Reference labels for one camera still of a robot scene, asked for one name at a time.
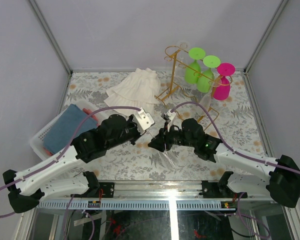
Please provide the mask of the clear wine glass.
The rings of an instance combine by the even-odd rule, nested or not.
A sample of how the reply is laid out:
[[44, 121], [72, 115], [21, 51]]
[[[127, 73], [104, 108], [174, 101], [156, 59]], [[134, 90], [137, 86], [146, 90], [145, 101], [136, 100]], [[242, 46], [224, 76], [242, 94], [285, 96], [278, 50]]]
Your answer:
[[167, 150], [165, 150], [164, 152], [160, 152], [160, 151], [158, 152], [159, 152], [159, 156], [163, 158], [165, 166], [169, 170], [172, 170], [175, 167], [174, 156], [171, 153], [169, 153]]
[[211, 81], [211, 87], [210, 90], [202, 97], [202, 99], [199, 101], [199, 120], [200, 121], [205, 115], [205, 111], [209, 111], [210, 106], [211, 106], [211, 101], [212, 101], [212, 96], [213, 96], [213, 91], [216, 90], [217, 87], [220, 86], [221, 84], [221, 75], [219, 75], [215, 80]]
[[188, 62], [188, 51], [190, 49], [190, 43], [186, 40], [180, 40], [176, 44], [177, 50], [180, 50], [180, 52], [177, 54], [177, 59], [180, 62], [176, 63], [176, 75], [183, 78], [185, 76], [185, 70]]

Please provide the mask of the gold wire wine glass rack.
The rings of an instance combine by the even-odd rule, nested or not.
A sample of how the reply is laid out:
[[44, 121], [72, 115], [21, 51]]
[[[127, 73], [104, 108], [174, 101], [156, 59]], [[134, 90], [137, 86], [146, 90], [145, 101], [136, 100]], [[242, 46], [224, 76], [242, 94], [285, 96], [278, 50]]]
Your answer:
[[[167, 107], [167, 104], [165, 103], [165, 101], [169, 98], [171, 99], [173, 97], [173, 95], [176, 93], [181, 93], [185, 98], [195, 101], [197, 103], [199, 103], [199, 101], [200, 101], [200, 99], [198, 99], [195, 95], [188, 94], [186, 92], [186, 89], [181, 85], [180, 81], [183, 79], [186, 84], [193, 85], [196, 87], [196, 89], [197, 89], [197, 83], [196, 84], [187, 83], [185, 81], [185, 76], [179, 77], [176, 75], [176, 73], [177, 73], [176, 63], [177, 62], [180, 63], [180, 61], [177, 59], [177, 55], [179, 52], [180, 52], [180, 50], [177, 50], [176, 45], [170, 45], [170, 46], [166, 47], [164, 50], [164, 53], [165, 53], [164, 59], [166, 61], [172, 63], [171, 78], [170, 78], [170, 82], [166, 86], [166, 88], [161, 93], [156, 95], [155, 98], [160, 103], [162, 103], [165, 107]], [[187, 64], [184, 63], [183, 65], [185, 65], [187, 67], [192, 62], [193, 62], [193, 60], [189, 57], [189, 54], [188, 54]], [[198, 60], [197, 62], [199, 63], [199, 65], [201, 67], [201, 73], [207, 69], [207, 67], [203, 63], [203, 59]], [[219, 74], [217, 72], [217, 68], [212, 68], [211, 70], [214, 74], [214, 80], [215, 80], [219, 76]], [[231, 84], [233, 83], [233, 75], [231, 77], [228, 77], [228, 80], [230, 81], [230, 86], [231, 86]], [[217, 120], [220, 116], [219, 111], [217, 111], [215, 108], [212, 107], [212, 102], [211, 102], [210, 108], [208, 110], [208, 113], [212, 113], [214, 120]]]

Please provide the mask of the green plastic wine glass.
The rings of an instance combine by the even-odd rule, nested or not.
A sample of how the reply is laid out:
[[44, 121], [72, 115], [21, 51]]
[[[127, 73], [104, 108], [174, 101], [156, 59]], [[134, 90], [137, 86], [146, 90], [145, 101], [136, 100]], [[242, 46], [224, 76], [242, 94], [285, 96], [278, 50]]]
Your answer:
[[196, 84], [201, 75], [201, 66], [198, 61], [206, 56], [206, 52], [200, 47], [193, 47], [188, 51], [188, 56], [193, 62], [185, 68], [184, 79], [188, 84]]
[[207, 69], [201, 73], [197, 80], [196, 87], [201, 93], [208, 93], [215, 79], [212, 69], [217, 68], [221, 64], [221, 60], [215, 55], [207, 55], [202, 61]]

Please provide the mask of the magenta plastic wine glass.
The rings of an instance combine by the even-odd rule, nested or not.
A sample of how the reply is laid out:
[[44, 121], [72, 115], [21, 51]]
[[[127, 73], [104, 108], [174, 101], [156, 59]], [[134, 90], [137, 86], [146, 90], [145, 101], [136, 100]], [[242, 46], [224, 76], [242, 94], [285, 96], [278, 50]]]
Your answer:
[[221, 76], [218, 80], [217, 87], [213, 94], [213, 98], [218, 101], [224, 101], [229, 97], [231, 90], [231, 83], [228, 77], [231, 77], [235, 73], [235, 66], [231, 63], [224, 62], [221, 63], [217, 68], [217, 73]]

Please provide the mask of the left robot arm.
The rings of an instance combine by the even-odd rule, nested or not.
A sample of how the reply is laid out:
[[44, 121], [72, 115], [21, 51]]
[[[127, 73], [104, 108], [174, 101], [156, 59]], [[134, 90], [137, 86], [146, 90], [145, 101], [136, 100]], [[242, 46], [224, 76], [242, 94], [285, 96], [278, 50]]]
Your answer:
[[81, 133], [68, 147], [41, 163], [23, 171], [7, 170], [3, 173], [3, 180], [9, 191], [10, 206], [16, 214], [20, 214], [47, 199], [71, 195], [95, 197], [99, 194], [100, 183], [92, 171], [67, 179], [55, 178], [105, 156], [108, 150], [126, 142], [135, 145], [154, 124], [152, 116], [142, 111], [129, 118], [113, 114], [97, 128]]

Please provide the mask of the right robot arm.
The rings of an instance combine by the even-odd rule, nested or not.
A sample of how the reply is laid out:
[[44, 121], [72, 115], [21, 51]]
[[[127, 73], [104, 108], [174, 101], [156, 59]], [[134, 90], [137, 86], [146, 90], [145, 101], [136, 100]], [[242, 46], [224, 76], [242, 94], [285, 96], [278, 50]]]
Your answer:
[[223, 140], [206, 134], [193, 118], [184, 120], [180, 127], [165, 122], [148, 144], [160, 152], [169, 151], [174, 145], [192, 147], [194, 154], [204, 161], [229, 165], [249, 173], [245, 177], [226, 173], [217, 188], [223, 197], [247, 193], [269, 196], [288, 208], [297, 205], [300, 198], [300, 169], [289, 156], [262, 157], [236, 150]]

